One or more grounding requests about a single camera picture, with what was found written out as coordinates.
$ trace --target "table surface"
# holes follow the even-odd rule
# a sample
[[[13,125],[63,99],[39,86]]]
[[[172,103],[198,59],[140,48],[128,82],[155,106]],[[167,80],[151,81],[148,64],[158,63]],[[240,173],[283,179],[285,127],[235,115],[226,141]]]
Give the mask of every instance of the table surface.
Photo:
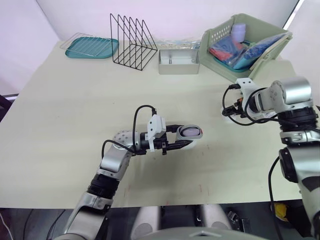
[[[243,127],[223,118],[230,81],[203,65],[196,75],[160,75],[156,56],[143,71],[110,58],[71,59],[59,45],[0,123],[1,208],[73,208],[100,164],[102,142],[131,130],[143,104],[167,125],[199,125],[203,137],[189,150],[132,157],[113,207],[269,201],[268,172],[285,147],[279,125]],[[254,81],[268,87],[294,75],[289,61],[272,60]],[[150,116],[140,111],[138,131]],[[279,164],[272,185],[276,200],[301,197]]]

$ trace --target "rectangular container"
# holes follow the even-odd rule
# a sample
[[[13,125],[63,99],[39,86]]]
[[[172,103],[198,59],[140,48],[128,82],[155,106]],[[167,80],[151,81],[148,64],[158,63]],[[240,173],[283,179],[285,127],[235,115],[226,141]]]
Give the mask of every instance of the rectangular container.
[[[159,50],[159,73],[167,75],[198,74],[199,53],[197,49]]]
[[[214,59],[214,56],[208,52],[208,47],[218,42],[220,39],[229,36],[232,25],[237,23],[245,23],[246,28],[244,40],[251,43],[257,43],[262,39],[282,33],[287,33],[287,38],[278,45],[275,44],[276,47],[272,48],[267,54],[258,58],[249,70],[242,72],[236,70],[233,71],[217,62]],[[231,19],[222,23],[221,25],[204,32],[199,48],[199,60],[202,65],[215,71],[232,82],[235,82],[238,78],[254,79],[259,69],[262,68],[269,60],[275,59],[290,39],[292,39],[291,32],[257,19],[253,16],[240,13],[233,15]]]

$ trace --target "plastic bag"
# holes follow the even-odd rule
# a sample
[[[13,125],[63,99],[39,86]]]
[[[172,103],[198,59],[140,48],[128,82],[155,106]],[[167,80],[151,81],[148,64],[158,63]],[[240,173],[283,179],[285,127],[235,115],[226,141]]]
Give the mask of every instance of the plastic bag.
[[[231,36],[226,36],[212,44],[208,51],[218,60],[232,67],[246,49],[244,45],[234,41]]]
[[[258,59],[264,51],[269,48],[276,41],[281,39],[285,33],[280,33],[274,36],[270,36],[258,41],[254,46],[250,47],[245,53],[238,59],[237,63],[233,66],[234,69],[242,69],[244,67],[251,66],[256,59]]]

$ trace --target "light green plastic basket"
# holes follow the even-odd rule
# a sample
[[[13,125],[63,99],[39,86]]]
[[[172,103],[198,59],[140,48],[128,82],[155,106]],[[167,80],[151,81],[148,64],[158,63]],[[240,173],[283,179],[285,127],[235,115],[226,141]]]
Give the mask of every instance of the light green plastic basket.
[[[208,47],[219,41],[221,38],[229,36],[232,25],[236,23],[246,24],[244,39],[251,43],[256,43],[262,39],[281,33],[287,33],[287,36],[280,43],[275,44],[275,46],[273,46],[271,50],[269,50],[268,48],[265,52],[267,52],[268,50],[269,52],[260,57],[249,70],[243,72],[235,72],[229,70],[228,68],[214,60],[214,56],[208,52]],[[224,22],[223,24],[204,32],[199,49],[199,60],[201,64],[217,72],[218,74],[232,82],[235,82],[238,78],[247,77],[254,80],[255,75],[257,74],[259,69],[263,67],[263,65],[267,61],[275,59],[290,39],[292,39],[291,32],[283,30],[280,27],[274,26],[250,15],[240,13],[233,15],[231,19]]]

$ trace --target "metal file organizer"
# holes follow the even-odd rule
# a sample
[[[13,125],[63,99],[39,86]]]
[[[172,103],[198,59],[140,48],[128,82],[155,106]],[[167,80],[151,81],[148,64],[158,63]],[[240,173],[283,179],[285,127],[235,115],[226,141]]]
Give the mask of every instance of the metal file organizer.
[[[117,53],[112,55],[116,64],[142,71],[158,51],[144,20],[140,22],[119,14],[115,17],[111,13],[110,30],[111,38],[119,42]]]

